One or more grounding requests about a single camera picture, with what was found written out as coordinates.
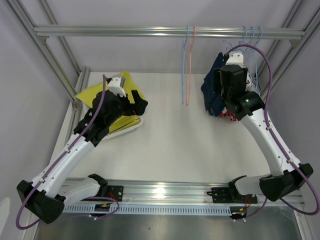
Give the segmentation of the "lime green trousers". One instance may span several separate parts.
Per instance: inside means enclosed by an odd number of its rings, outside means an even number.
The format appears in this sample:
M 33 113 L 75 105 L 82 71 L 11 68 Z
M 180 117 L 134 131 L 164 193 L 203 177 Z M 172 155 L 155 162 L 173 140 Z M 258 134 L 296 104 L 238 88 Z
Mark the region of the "lime green trousers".
M 88 110 L 93 106 L 93 100 L 96 95 L 102 91 L 103 85 L 101 83 L 94 86 L 88 87 L 82 92 L 76 95 L 85 109 Z M 142 100 L 145 99 L 143 93 L 137 87 L 137 85 L 132 81 L 131 75 L 128 71 L 120 72 L 113 75 L 111 78 L 107 79 L 106 90 L 110 90 L 114 94 L 127 94 L 128 100 L 131 104 L 135 103 L 132 91 L 137 91 Z M 109 134 L 104 138 L 105 140 L 114 138 L 116 136 L 128 133 L 143 124 L 143 118 L 141 116 L 122 116 L 115 123 L 113 123 L 109 128 Z

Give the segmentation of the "dark blue denim trousers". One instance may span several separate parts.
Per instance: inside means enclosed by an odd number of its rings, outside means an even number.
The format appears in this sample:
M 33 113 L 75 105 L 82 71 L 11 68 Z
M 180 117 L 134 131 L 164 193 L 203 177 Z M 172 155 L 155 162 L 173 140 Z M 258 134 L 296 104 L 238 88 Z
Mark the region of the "dark blue denim trousers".
M 209 115 L 214 117 L 219 117 L 225 108 L 221 96 L 214 91 L 214 69 L 221 68 L 224 65 L 224 55 L 220 52 L 215 58 L 213 65 L 205 76 L 204 82 L 200 88 L 203 94 L 205 110 L 208 111 Z

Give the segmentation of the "pink wire hanger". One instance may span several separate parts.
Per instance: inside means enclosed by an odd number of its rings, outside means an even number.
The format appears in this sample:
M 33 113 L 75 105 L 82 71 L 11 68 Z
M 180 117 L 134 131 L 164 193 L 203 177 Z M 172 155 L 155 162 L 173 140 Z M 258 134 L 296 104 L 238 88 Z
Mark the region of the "pink wire hanger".
M 185 89 L 185 105 L 188 106 L 191 98 L 191 85 L 192 85 L 192 67 L 193 67 L 193 47 L 197 34 L 197 27 L 193 25 L 192 27 L 192 35 L 191 39 L 186 41 L 187 43 L 187 57 L 186 57 L 186 69 L 185 69 L 185 81 L 186 81 L 186 89 Z

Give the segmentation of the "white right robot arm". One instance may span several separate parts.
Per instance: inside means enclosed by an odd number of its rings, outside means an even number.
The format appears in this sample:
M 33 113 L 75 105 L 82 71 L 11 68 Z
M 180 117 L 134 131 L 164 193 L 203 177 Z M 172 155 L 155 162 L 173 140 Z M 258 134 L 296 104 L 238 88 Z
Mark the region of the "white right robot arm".
M 270 173 L 265 176 L 242 176 L 227 191 L 228 198 L 240 202 L 248 194 L 262 194 L 275 202 L 298 190 L 314 170 L 290 152 L 271 120 L 265 120 L 265 104 L 254 91 L 246 89 L 248 69 L 230 64 L 213 71 L 213 90 L 236 119 L 250 132 L 262 151 Z

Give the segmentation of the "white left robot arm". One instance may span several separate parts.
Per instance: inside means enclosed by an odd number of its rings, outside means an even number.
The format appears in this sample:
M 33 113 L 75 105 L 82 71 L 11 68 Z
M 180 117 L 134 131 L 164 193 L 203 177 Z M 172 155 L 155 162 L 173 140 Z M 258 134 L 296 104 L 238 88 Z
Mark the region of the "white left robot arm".
M 84 118 L 73 130 L 60 155 L 32 181 L 22 180 L 16 187 L 22 201 L 21 209 L 28 209 L 46 224 L 53 223 L 65 207 L 82 200 L 115 202 L 109 195 L 108 181 L 96 173 L 71 187 L 63 183 L 73 169 L 110 132 L 110 126 L 122 116 L 142 116 L 148 101 L 132 90 L 133 102 L 127 94 L 103 90 L 92 100 Z

